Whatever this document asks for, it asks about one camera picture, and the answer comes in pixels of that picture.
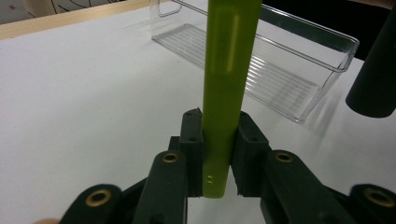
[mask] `transparent container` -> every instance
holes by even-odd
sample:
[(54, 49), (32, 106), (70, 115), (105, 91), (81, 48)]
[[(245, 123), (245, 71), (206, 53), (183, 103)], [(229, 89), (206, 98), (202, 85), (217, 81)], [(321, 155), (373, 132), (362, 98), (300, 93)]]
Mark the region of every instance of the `transparent container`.
[[(205, 0), (151, 0), (152, 40), (204, 69), (206, 11)], [(358, 46), (354, 37), (262, 5), (245, 94), (304, 123)]]

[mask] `green tube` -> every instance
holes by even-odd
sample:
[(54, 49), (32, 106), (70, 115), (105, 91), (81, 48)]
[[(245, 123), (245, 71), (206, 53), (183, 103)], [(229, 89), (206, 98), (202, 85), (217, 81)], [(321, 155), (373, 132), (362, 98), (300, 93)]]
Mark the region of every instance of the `green tube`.
[(226, 187), (262, 0), (209, 0), (203, 132), (204, 197)]

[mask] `small hole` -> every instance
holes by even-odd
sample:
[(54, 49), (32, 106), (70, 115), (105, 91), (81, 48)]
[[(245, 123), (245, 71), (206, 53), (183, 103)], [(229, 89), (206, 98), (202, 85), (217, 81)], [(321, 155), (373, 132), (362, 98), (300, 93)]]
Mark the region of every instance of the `small hole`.
[(291, 162), (293, 161), (293, 157), (291, 157), (289, 154), (287, 153), (276, 153), (276, 159), (279, 161), (283, 161), (283, 162)]
[(395, 205), (394, 200), (379, 189), (366, 189), (364, 196), (372, 203), (383, 207), (393, 207)]
[(92, 196), (92, 200), (94, 202), (99, 202), (102, 201), (104, 198), (106, 197), (106, 195), (104, 193), (98, 193)]
[(178, 161), (178, 155), (175, 153), (168, 153), (163, 156), (163, 161), (169, 163)]
[(85, 204), (89, 207), (97, 207), (107, 203), (111, 198), (111, 192), (107, 189), (99, 189), (91, 193), (85, 200)]

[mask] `brass insert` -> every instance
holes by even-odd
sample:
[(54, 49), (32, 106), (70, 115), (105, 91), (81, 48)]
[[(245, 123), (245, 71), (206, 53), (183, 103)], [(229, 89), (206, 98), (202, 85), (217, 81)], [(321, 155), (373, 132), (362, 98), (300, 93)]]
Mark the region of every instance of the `brass insert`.
[(108, 189), (99, 189), (87, 197), (85, 204), (87, 204), (89, 207), (97, 207), (107, 203), (110, 198), (111, 192)]
[(163, 161), (168, 163), (176, 162), (178, 161), (178, 155), (176, 153), (169, 152), (163, 155)]
[(291, 162), (293, 161), (293, 157), (285, 152), (278, 152), (275, 154), (275, 157), (277, 160), (282, 161), (282, 162)]
[(365, 189), (364, 196), (366, 196), (370, 202), (383, 207), (395, 206), (395, 201), (389, 197), (388, 194), (379, 189)]

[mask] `plastic tray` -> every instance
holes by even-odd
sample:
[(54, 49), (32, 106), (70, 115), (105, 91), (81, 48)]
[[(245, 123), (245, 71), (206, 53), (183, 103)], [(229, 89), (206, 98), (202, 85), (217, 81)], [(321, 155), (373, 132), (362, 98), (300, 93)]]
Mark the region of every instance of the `plastic tray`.
[[(207, 1), (151, 0), (152, 39), (205, 68)], [(262, 5), (245, 93), (304, 123), (340, 74), (359, 41)]]

